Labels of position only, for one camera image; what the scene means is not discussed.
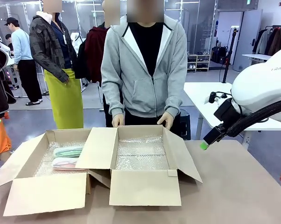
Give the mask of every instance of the hand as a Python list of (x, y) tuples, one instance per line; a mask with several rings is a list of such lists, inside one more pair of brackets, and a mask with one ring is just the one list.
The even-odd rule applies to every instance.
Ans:
[(19, 70), (18, 70), (18, 65), (17, 65), (17, 64), (14, 64), (14, 70), (15, 70), (15, 71), (19, 71)]
[(160, 120), (157, 122), (157, 125), (160, 125), (165, 121), (166, 122), (166, 125), (165, 125), (166, 129), (170, 130), (171, 127), (172, 127), (172, 124), (173, 124), (173, 120), (174, 120), (173, 116), (170, 113), (165, 112), (163, 114), (163, 116), (160, 118)]
[(69, 82), (70, 82), (70, 78), (68, 78), (64, 83), (65, 83), (66, 85), (68, 85)]
[(114, 118), (112, 120), (112, 126), (113, 127), (123, 126), (123, 114), (122, 113), (114, 116)]

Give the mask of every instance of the cap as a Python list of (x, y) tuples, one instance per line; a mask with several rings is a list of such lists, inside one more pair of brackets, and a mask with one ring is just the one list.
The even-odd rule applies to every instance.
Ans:
[(5, 24), (5, 26), (7, 26), (10, 23), (15, 25), (15, 23), (18, 23), (18, 20), (13, 17), (9, 17), (9, 18), (7, 18), (7, 23)]

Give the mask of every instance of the yellow-green skirt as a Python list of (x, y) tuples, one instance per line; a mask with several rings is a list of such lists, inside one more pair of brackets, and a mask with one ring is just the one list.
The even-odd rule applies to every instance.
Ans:
[(79, 79), (72, 69), (63, 69), (70, 77), (68, 84), (62, 83), (45, 70), (53, 118), (58, 129), (83, 128), (83, 104)]

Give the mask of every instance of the bubble wrap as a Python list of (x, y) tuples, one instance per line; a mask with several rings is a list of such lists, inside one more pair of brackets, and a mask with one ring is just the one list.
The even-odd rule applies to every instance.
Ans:
[(162, 136), (119, 140), (116, 169), (169, 169)]
[(51, 142), (48, 146), (46, 153), (44, 154), (38, 168), (36, 169), (34, 176), (49, 176), (56, 174), (73, 174), (73, 173), (85, 173), (85, 170), (82, 171), (73, 171), (73, 170), (53, 170), (52, 161), (55, 159), (53, 156), (53, 151), (59, 147), (68, 147), (68, 146), (84, 146), (85, 142), (66, 142), (66, 143), (57, 143)]

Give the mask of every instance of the brown table surface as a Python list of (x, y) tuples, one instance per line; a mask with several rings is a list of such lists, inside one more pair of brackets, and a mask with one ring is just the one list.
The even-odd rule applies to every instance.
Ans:
[(186, 145), (204, 183), (180, 176), (182, 207), (109, 206), (109, 189), (95, 184), (83, 209), (2, 217), (9, 183), (0, 187), (0, 224), (281, 224), (281, 186), (254, 157), (237, 141), (206, 151), (200, 143)]

